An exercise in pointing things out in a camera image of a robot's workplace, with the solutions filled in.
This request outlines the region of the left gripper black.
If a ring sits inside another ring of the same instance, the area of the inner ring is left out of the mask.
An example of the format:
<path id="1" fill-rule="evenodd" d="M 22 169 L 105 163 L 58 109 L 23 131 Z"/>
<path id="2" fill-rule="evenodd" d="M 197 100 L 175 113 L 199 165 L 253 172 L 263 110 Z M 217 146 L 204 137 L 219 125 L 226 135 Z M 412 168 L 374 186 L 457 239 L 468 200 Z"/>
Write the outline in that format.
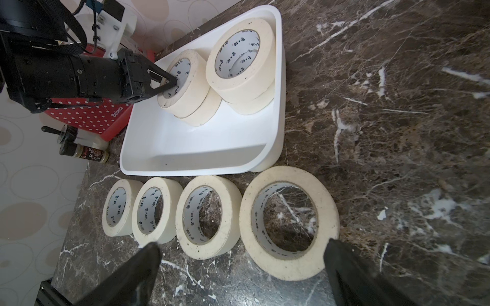
<path id="1" fill-rule="evenodd" d="M 177 86 L 152 62 L 122 48 L 117 59 L 69 55 L 35 48 L 19 35 L 1 33 L 1 75 L 11 100 L 32 113 L 55 106 L 53 100 L 84 98 L 133 104 Z"/>

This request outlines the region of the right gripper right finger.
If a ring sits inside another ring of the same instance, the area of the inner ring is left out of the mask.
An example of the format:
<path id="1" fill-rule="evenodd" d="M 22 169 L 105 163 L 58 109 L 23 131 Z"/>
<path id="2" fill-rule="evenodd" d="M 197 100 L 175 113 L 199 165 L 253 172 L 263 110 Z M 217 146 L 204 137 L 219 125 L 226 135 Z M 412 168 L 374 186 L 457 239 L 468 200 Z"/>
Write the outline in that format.
<path id="1" fill-rule="evenodd" d="M 338 239 L 329 240 L 324 264 L 336 305 L 416 304 Z"/>

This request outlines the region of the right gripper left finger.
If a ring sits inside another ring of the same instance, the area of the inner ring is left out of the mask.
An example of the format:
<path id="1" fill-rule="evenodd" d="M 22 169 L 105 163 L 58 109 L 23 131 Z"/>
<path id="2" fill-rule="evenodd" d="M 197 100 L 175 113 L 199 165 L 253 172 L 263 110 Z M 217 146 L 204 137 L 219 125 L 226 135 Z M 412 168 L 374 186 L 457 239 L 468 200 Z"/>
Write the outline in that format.
<path id="1" fill-rule="evenodd" d="M 161 260 L 158 244 L 149 243 L 76 304 L 148 305 Z"/>

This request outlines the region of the masking tape roll one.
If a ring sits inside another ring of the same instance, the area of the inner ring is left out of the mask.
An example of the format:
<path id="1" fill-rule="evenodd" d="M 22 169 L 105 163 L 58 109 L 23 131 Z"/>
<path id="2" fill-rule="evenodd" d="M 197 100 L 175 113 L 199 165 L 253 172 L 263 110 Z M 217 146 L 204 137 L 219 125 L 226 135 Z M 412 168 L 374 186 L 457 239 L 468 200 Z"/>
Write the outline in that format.
<path id="1" fill-rule="evenodd" d="M 158 104 L 178 118 L 194 113 L 205 100 L 210 85 L 205 77 L 206 60 L 194 49 L 181 52 L 168 67 L 177 85 L 158 94 Z"/>

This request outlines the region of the masking tape roll four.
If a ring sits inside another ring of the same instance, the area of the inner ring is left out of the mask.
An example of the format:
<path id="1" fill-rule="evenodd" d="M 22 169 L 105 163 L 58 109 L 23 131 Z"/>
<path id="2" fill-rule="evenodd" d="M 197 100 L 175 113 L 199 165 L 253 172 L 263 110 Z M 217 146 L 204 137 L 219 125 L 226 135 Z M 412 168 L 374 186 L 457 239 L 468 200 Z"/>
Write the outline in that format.
<path id="1" fill-rule="evenodd" d="M 305 251 L 278 247 L 265 227 L 267 200 L 286 187 L 304 191 L 316 213 L 317 230 Z M 329 191 L 314 175 L 300 168 L 278 166 L 256 176 L 247 187 L 241 202 L 239 229 L 245 249 L 262 270 L 283 281 L 303 281 L 325 269 L 325 249 L 331 239 L 339 238 L 339 214 Z"/>

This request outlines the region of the masking tape roll six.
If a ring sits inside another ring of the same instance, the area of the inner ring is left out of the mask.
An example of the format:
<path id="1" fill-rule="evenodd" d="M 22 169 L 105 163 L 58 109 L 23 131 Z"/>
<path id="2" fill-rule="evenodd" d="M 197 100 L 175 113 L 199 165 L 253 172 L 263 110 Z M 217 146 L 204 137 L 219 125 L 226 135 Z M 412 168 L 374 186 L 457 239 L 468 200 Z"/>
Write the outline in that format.
<path id="1" fill-rule="evenodd" d="M 205 197 L 218 195 L 222 218 L 213 238 L 204 235 L 199 222 Z M 230 251 L 240 239 L 242 194 L 234 183 L 215 175 L 195 177 L 183 190 L 176 209 L 176 235 L 182 250 L 195 260 L 207 260 Z"/>

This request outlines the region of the masking tape roll three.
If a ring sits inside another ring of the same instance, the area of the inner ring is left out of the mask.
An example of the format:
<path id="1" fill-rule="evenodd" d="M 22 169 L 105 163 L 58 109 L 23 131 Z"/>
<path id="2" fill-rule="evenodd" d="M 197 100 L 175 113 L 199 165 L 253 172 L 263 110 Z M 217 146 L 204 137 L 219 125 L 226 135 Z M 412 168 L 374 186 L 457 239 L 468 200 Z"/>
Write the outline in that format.
<path id="1" fill-rule="evenodd" d="M 140 181 L 127 179 L 121 179 L 112 186 L 102 212 L 102 226 L 106 236 L 120 237 L 133 233 L 133 208 L 142 186 Z"/>

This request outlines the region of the masking tape roll two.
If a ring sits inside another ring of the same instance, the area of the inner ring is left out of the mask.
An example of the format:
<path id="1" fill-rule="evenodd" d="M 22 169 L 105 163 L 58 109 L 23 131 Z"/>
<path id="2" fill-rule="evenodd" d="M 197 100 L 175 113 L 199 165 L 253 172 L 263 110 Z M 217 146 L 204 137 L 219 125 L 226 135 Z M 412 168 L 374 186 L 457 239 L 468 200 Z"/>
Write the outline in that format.
<path id="1" fill-rule="evenodd" d="M 251 18 L 220 37 L 207 60 L 209 85 L 227 102 L 247 103 L 265 93 L 276 75 L 276 37 L 264 19 Z"/>

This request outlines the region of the masking tape roll five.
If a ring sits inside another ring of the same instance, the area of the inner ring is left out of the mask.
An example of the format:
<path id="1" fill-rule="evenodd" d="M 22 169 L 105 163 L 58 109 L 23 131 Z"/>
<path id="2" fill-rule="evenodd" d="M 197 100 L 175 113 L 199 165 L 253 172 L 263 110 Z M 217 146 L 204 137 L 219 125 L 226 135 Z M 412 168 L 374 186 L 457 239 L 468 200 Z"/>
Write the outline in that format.
<path id="1" fill-rule="evenodd" d="M 139 191 L 132 213 L 132 229 L 140 247 L 165 244 L 176 236 L 176 209 L 180 183 L 161 177 L 148 180 Z"/>

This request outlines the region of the masking tape roll seven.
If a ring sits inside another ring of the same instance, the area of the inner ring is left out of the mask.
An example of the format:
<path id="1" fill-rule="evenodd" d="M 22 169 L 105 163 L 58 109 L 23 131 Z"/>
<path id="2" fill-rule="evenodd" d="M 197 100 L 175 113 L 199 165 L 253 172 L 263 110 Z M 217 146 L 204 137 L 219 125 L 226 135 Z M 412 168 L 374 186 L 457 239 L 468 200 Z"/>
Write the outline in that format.
<path id="1" fill-rule="evenodd" d="M 246 101 L 244 103 L 230 103 L 225 102 L 229 107 L 232 108 L 233 111 L 240 115 L 248 116 L 254 113 L 260 112 L 264 109 L 270 102 L 273 101 L 275 95 L 275 84 L 274 82 L 267 88 L 267 90 L 262 93 L 259 97 Z"/>

